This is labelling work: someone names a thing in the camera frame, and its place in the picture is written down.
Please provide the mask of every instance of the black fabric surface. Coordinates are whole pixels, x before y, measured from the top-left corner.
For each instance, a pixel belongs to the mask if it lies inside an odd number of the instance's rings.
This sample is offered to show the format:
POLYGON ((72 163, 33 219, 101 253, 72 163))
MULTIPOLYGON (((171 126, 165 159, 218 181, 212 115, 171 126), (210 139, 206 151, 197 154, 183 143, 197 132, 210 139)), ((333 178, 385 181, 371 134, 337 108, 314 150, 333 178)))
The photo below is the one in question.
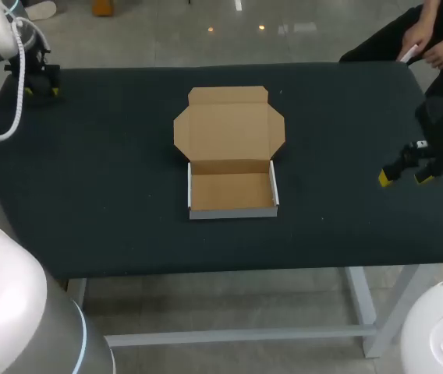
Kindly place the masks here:
MULTIPOLYGON (((15 85, 0 93, 0 132, 15 85)), ((0 143, 2 205, 55 277, 443 262, 443 177, 377 181, 422 138, 404 65, 64 70, 62 96, 0 143), (193 86, 245 85, 285 117, 278 217, 189 221, 173 120, 193 86)))

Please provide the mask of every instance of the white table frame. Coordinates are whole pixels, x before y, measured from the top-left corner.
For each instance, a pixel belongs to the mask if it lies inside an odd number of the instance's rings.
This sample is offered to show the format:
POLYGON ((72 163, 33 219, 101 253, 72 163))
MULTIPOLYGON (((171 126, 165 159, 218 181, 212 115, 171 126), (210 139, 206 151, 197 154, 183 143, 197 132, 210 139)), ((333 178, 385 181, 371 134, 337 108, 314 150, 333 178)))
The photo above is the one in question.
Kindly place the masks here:
MULTIPOLYGON (((388 300, 376 314, 362 267, 347 267, 358 325, 319 326, 295 329, 208 330, 171 333, 139 333, 106 336, 111 348, 157 344, 192 344, 243 340, 286 340, 327 337, 363 337, 366 358, 380 357, 399 332, 413 303, 428 289, 438 266, 406 265, 388 300)), ((69 281, 69 296, 83 307, 87 279, 69 281)))

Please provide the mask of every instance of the box lid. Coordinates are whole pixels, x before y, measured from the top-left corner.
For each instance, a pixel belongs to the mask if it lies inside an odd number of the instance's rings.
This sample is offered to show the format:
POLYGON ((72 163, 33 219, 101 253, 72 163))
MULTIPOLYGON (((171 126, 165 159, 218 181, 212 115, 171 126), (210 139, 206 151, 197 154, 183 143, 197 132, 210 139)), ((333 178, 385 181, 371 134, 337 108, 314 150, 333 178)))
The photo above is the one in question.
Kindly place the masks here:
POLYGON ((193 88, 174 133, 191 161, 270 160, 285 142, 284 118, 262 86, 193 88))

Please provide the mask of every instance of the cardboard box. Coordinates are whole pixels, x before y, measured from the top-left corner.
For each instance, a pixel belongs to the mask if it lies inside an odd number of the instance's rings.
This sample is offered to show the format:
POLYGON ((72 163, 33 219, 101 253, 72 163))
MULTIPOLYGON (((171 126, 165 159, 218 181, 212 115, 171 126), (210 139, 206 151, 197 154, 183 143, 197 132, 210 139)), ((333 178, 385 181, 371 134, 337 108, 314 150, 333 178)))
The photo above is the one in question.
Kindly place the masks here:
POLYGON ((285 126, 264 87, 194 88, 174 127, 175 145, 190 160, 190 219, 277 216, 271 157, 285 126))

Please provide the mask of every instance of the concrete floor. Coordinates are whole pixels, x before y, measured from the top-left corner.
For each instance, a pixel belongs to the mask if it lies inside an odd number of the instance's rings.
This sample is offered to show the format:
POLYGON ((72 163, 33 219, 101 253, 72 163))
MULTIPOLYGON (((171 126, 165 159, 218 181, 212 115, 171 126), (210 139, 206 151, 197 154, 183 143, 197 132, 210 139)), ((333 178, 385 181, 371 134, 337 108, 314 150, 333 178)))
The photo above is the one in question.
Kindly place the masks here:
MULTIPOLYGON (((63 68, 337 61, 414 0, 90 0, 39 22, 63 68)), ((0 86, 5 78, 0 64, 0 86)), ((436 72, 413 67, 426 88, 436 72)), ((376 304, 399 268, 367 269, 376 304)), ((438 279, 443 279, 443 265, 438 279)), ((355 323, 341 270, 272 270, 91 280, 85 310, 102 333, 355 323)), ((250 342, 116 350, 119 374, 401 374, 396 344, 366 360, 358 340, 250 342)))

